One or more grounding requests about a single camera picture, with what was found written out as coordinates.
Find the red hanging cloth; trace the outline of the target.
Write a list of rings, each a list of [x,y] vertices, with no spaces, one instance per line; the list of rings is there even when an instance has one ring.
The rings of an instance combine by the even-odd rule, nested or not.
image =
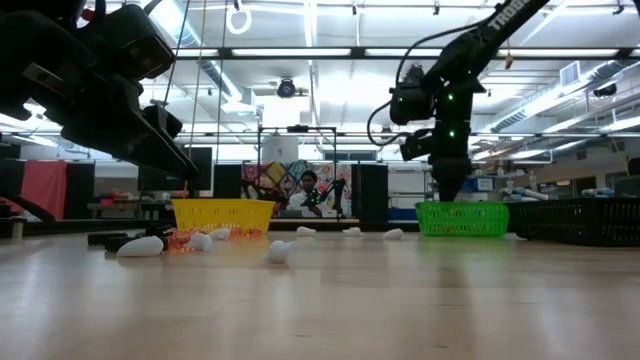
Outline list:
[[[48,211],[56,220],[64,217],[67,163],[28,160],[24,165],[21,196]]]

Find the black room panel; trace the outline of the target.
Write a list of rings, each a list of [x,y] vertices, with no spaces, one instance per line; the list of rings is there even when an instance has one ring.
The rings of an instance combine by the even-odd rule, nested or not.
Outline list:
[[[95,165],[93,163],[66,164],[65,220],[90,219],[88,204],[94,200]]]
[[[361,222],[386,222],[389,207],[388,166],[352,166],[352,213]]]
[[[239,199],[242,187],[241,165],[215,165],[213,168],[213,197]]]

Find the black computer monitor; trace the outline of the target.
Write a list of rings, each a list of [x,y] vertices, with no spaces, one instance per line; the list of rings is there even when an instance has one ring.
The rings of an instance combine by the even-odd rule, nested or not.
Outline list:
[[[189,180],[188,185],[195,191],[210,190],[213,165],[212,149],[193,148],[185,149],[184,152],[191,152],[192,162],[199,170],[199,174],[194,180]],[[184,189],[184,181],[179,177],[142,166],[138,168],[137,189],[139,191],[181,191]]]

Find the black plastic basket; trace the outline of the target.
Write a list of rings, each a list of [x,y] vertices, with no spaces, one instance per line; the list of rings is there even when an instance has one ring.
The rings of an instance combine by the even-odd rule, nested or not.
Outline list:
[[[513,202],[508,230],[527,240],[592,247],[640,247],[640,199]]]

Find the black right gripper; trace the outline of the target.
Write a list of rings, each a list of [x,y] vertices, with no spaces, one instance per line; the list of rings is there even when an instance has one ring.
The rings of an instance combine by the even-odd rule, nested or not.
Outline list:
[[[405,161],[428,156],[441,202],[454,201],[471,173],[469,134],[468,121],[437,120],[433,128],[408,135],[400,146]]]

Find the white ceiling vent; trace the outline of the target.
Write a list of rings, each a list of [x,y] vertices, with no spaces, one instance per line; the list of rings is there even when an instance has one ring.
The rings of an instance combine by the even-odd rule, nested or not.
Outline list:
[[[559,78],[562,87],[567,87],[569,85],[575,84],[580,80],[581,70],[580,70],[580,62],[574,61],[563,67],[559,71]]]

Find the white tube bundle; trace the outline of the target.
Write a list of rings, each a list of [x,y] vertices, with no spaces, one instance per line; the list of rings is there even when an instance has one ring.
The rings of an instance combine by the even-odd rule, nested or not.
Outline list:
[[[523,187],[503,188],[501,190],[507,201],[546,201],[549,196]]]

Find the white board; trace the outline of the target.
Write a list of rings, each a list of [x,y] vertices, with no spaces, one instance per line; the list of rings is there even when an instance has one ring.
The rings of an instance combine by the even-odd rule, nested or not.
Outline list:
[[[274,134],[262,142],[261,160],[265,163],[292,163],[298,159],[299,139],[297,137]]]

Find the green plastic basket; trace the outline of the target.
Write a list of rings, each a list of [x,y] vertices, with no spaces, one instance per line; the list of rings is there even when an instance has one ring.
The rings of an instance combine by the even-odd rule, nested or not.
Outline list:
[[[427,237],[501,237],[509,221],[501,202],[420,202],[415,211]]]

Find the person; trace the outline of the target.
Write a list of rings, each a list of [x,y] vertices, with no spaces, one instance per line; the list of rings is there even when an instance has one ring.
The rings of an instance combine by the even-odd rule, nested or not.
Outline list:
[[[311,170],[305,171],[301,175],[302,191],[295,193],[289,197],[287,209],[290,211],[299,211],[304,218],[321,218],[322,210],[318,207],[313,199],[318,198],[316,189],[317,175]]]

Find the cluttered background desk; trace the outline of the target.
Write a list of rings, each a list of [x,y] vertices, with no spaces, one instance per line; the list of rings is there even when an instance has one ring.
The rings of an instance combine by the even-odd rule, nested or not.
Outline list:
[[[107,193],[87,204],[93,219],[162,220],[171,217],[168,193]]]

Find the black table edge rail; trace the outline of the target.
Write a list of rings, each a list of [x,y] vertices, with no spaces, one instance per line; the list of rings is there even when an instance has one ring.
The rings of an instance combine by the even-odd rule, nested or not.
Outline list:
[[[63,220],[58,222],[26,222],[23,227],[24,236],[39,235],[55,235],[69,233],[86,233],[86,232],[108,232],[108,231],[125,231],[132,229],[146,229],[154,226],[174,225],[170,221],[147,221],[147,220],[130,220],[130,219],[100,219],[100,220]],[[383,223],[383,222],[341,222],[310,219],[302,222],[300,219],[296,221],[288,221],[287,219],[273,219],[268,227],[269,231],[294,231],[299,226],[305,226],[318,230],[320,232],[335,232],[350,227],[359,227],[364,232],[386,232],[392,229],[400,228],[405,232],[418,232],[419,225],[413,223]]]

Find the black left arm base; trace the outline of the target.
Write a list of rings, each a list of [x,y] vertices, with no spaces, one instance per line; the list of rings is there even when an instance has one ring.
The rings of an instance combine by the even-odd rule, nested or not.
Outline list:
[[[38,204],[33,203],[30,200],[27,200],[26,198],[23,198],[20,195],[0,193],[0,198],[7,199],[17,204],[19,207],[22,207],[24,210],[30,212],[33,216],[38,218],[41,222],[51,223],[56,221],[55,216],[51,214],[49,211],[42,208]]]

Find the blue storage bin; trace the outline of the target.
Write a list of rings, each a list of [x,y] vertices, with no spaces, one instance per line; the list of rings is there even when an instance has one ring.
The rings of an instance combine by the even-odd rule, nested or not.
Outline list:
[[[461,187],[462,192],[494,192],[495,179],[491,177],[467,178]]]

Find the colourful patchwork quilt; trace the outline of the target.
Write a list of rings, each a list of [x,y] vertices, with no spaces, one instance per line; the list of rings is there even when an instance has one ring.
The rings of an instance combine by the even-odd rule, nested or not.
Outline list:
[[[329,188],[335,179],[343,179],[345,186],[342,198],[352,198],[352,168],[350,164],[333,162],[309,162],[298,160],[291,163],[245,163],[241,167],[241,197],[259,199],[266,194],[278,194],[289,198],[302,191],[302,175],[312,171],[317,176],[315,187],[319,192]]]

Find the black overhead beam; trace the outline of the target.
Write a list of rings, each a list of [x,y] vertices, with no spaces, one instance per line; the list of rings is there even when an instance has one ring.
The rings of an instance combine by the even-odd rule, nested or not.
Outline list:
[[[296,48],[204,48],[174,50],[178,60],[254,60],[254,59],[401,59],[405,48],[392,47],[296,47]],[[508,55],[516,60],[609,60],[640,59],[640,47],[631,48],[501,48],[494,59],[505,59]]]

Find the yellow plastic basket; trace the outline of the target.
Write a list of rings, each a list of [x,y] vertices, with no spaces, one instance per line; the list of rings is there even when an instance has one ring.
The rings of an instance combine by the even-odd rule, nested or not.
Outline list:
[[[174,199],[176,225],[179,230],[219,228],[260,229],[268,231],[274,202],[253,199]]]

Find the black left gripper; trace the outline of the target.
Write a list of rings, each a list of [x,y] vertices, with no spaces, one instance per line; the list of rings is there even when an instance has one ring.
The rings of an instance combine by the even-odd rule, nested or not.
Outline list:
[[[143,79],[107,69],[76,36],[79,15],[0,9],[0,112],[24,120],[34,100],[66,140],[177,177],[197,175],[172,140],[181,122],[159,105],[140,105]]]

